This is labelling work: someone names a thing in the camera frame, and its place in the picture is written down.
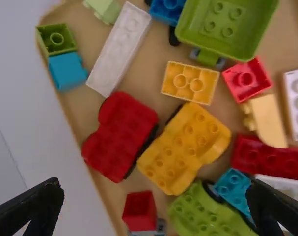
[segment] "red duplo brick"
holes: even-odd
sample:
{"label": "red duplo brick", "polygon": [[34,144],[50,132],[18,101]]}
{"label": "red duplo brick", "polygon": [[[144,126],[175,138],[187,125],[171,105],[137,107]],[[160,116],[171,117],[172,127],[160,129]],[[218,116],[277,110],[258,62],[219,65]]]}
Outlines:
{"label": "red duplo brick", "polygon": [[115,183],[123,180],[137,153],[158,124],[157,113],[124,92],[115,92],[100,107],[98,130],[82,145],[87,165]]}
{"label": "red duplo brick", "polygon": [[275,148],[257,137],[238,135],[232,167],[250,174],[263,174],[298,180],[298,148]]}
{"label": "red duplo brick", "polygon": [[273,86],[257,57],[225,70],[222,75],[237,103],[245,102]]}
{"label": "red duplo brick", "polygon": [[122,219],[130,231],[156,230],[157,210],[152,192],[129,193]]}

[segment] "cardboard surface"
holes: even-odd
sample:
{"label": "cardboard surface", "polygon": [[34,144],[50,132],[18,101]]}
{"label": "cardboard surface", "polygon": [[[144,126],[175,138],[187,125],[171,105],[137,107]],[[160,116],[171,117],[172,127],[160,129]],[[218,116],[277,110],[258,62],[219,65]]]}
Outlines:
{"label": "cardboard surface", "polygon": [[[142,0],[130,0],[130,2],[144,10],[149,9]],[[76,0],[69,1],[48,13],[39,24],[61,22],[66,22],[74,33],[78,53],[83,57],[84,66],[90,71],[112,26],[107,26],[98,20],[91,10]],[[159,114],[161,124],[164,124],[176,107],[183,103],[182,100],[160,94],[166,64],[171,60],[200,66],[188,59],[191,49],[191,46],[183,44],[176,48],[170,46],[168,26],[154,20],[117,90],[127,92],[153,108]],[[279,8],[258,48],[257,56],[260,57],[265,69],[275,82],[275,86],[265,93],[276,92],[284,119],[284,103],[280,100],[279,84],[284,72],[298,69],[298,0],[280,0]],[[81,145],[82,141],[98,127],[98,110],[104,98],[86,85],[60,94],[59,98],[76,139]],[[234,134],[247,132],[242,125],[243,114],[222,78],[219,78],[212,105],[206,109],[227,125]],[[298,143],[293,143],[290,138],[289,143],[298,146]],[[229,167],[231,147],[232,145],[219,160],[202,167],[199,177],[218,179]],[[118,235],[126,235],[127,229],[121,220],[121,215],[126,194],[129,192],[151,189],[154,193],[159,217],[168,219],[166,208],[174,197],[165,195],[137,169],[120,184],[110,182],[94,170],[91,170],[91,174]],[[175,234],[171,226],[168,227],[168,234]]]}

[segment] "white 2x4 duplo brick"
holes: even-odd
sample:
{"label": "white 2x4 duplo brick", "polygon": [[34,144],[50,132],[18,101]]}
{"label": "white 2x4 duplo brick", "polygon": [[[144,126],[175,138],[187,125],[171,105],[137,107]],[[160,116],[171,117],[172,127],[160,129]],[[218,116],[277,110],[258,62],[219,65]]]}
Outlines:
{"label": "white 2x4 duplo brick", "polygon": [[86,81],[86,84],[109,97],[125,75],[151,24],[151,16],[126,2]]}
{"label": "white 2x4 duplo brick", "polygon": [[283,82],[292,138],[298,141],[298,70],[285,73]]}

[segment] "blue duplo brick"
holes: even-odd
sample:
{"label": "blue duplo brick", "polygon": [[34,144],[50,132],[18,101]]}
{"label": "blue duplo brick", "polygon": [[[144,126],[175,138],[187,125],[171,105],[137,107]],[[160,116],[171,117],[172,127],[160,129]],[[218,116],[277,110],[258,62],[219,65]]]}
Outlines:
{"label": "blue duplo brick", "polygon": [[250,210],[246,199],[246,191],[250,184],[251,181],[247,176],[231,168],[216,182],[214,189],[229,204],[250,218]]}
{"label": "blue duplo brick", "polygon": [[176,26],[186,0],[153,0],[149,14],[168,25]]}
{"label": "blue duplo brick", "polygon": [[77,52],[49,57],[49,70],[60,92],[73,89],[88,77],[88,71],[82,67],[82,58]]}

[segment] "red duplo car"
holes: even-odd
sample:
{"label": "red duplo car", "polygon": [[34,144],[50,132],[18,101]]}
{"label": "red duplo car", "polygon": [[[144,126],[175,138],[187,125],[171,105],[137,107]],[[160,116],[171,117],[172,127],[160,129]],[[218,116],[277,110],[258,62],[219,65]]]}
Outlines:
{"label": "red duplo car", "polygon": [[115,183],[126,179],[158,129],[157,113],[124,92],[115,92],[99,110],[100,126],[83,143],[87,165]]}

